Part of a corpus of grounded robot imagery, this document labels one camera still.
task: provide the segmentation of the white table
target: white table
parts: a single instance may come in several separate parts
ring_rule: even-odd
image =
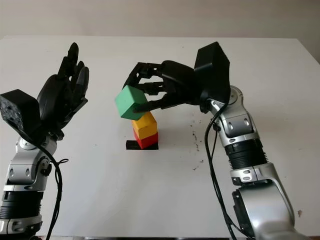
[[[297,230],[320,235],[320,66],[296,39],[8,36],[0,41],[1,93],[19,88],[37,97],[72,42],[90,69],[89,102],[64,129],[54,155],[70,162],[61,166],[63,196],[53,235],[228,236],[204,148],[210,114],[189,105],[155,110],[159,151],[133,151],[125,150],[126,140],[134,139],[131,123],[118,116],[114,103],[137,62],[174,60],[193,67],[197,50],[214,41],[231,62],[230,82],[244,93],[264,151],[293,205]],[[4,121],[0,131],[3,186],[18,135]],[[220,144],[214,165],[235,219],[235,186]],[[56,190],[52,174],[40,234],[47,233]]]

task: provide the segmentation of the gray wall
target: gray wall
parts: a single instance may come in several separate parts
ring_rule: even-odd
[[[0,0],[5,35],[297,38],[320,62],[320,1]]]

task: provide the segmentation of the block tower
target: block tower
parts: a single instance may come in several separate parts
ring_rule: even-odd
[[[158,142],[157,122],[151,112],[139,120],[132,120],[133,134],[141,149],[146,149]]]
[[[151,112],[134,111],[137,105],[144,103],[147,103],[144,92],[129,85],[125,86],[115,98],[121,118],[132,121],[136,142],[128,140],[126,143],[128,150],[158,149],[158,130],[154,116]]]

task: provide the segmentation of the metal bracket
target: metal bracket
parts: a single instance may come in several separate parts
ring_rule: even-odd
[[[42,146],[53,154],[57,149],[54,138],[47,136]],[[16,154],[10,161],[7,182],[4,191],[44,191],[47,176],[43,170],[49,169],[50,160],[38,148],[19,138],[16,143]]]
[[[253,183],[263,180],[271,180],[280,192],[287,209],[290,214],[291,223],[295,224],[295,214],[292,205],[289,201],[287,193],[279,179],[276,168],[273,163],[268,162],[252,167],[241,168],[230,171],[231,178],[239,178],[242,183]]]
[[[239,188],[256,240],[309,240],[298,233],[288,206],[275,184]]]
[[[229,104],[217,120],[217,125],[223,129],[219,132],[223,147],[250,139],[259,139],[256,125],[245,109],[243,93],[239,88],[231,86]],[[223,103],[211,101],[211,112],[215,114]]]
[[[0,236],[24,233],[27,229],[32,231],[34,225],[40,224],[41,220],[41,214],[26,218],[0,219]]]

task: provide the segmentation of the black cable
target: black cable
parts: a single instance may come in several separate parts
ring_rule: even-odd
[[[227,103],[224,104],[220,110],[213,116],[213,118],[211,119],[211,121],[209,122],[206,130],[205,130],[205,134],[204,134],[204,145],[205,145],[205,150],[206,150],[206,154],[208,157],[208,161],[209,161],[209,168],[210,168],[210,174],[211,174],[211,179],[212,179],[212,183],[213,183],[213,188],[216,194],[216,197],[218,199],[218,202],[220,204],[221,210],[222,210],[222,214],[225,220],[225,224],[230,232],[231,238],[232,240],[237,240],[234,231],[232,229],[232,226],[234,226],[240,233],[242,233],[243,235],[245,235],[248,239],[250,240],[254,240],[254,238],[248,236],[244,231],[242,231],[230,218],[230,216],[227,213],[227,209],[223,200],[223,196],[221,194],[220,191],[220,187],[218,184],[218,180],[217,180],[217,176],[215,173],[215,169],[213,166],[213,156],[214,156],[214,152],[215,152],[215,148],[216,148],[216,143],[217,143],[217,137],[218,137],[218,130],[219,127],[216,124],[216,119],[220,116],[220,114],[226,109],[227,107]],[[212,148],[212,153],[210,153],[210,149],[209,149],[209,143],[208,143],[208,136],[209,136],[209,132],[211,127],[213,128],[213,130],[215,131],[215,137],[214,137],[214,142],[213,142],[213,148]]]
[[[59,215],[59,210],[60,210],[60,201],[61,201],[61,197],[62,197],[62,174],[61,174],[61,170],[59,165],[60,164],[64,164],[66,162],[68,162],[69,160],[67,158],[64,158],[60,161],[56,161],[55,158],[52,156],[52,154],[50,152],[48,152],[43,146],[38,145],[38,144],[34,144],[32,142],[30,142],[32,145],[34,145],[35,147],[37,147],[40,151],[42,151],[49,159],[50,162],[53,164],[55,171],[54,171],[54,177],[55,177],[55,181],[56,181],[56,185],[57,185],[57,193],[56,193],[56,200],[55,200],[55,205],[54,205],[54,209],[53,209],[53,214],[52,214],[52,219],[51,219],[51,223],[49,226],[49,230],[48,233],[46,235],[46,240],[50,239],[52,230],[54,229],[54,226],[56,224],[56,221],[58,219],[58,215]]]

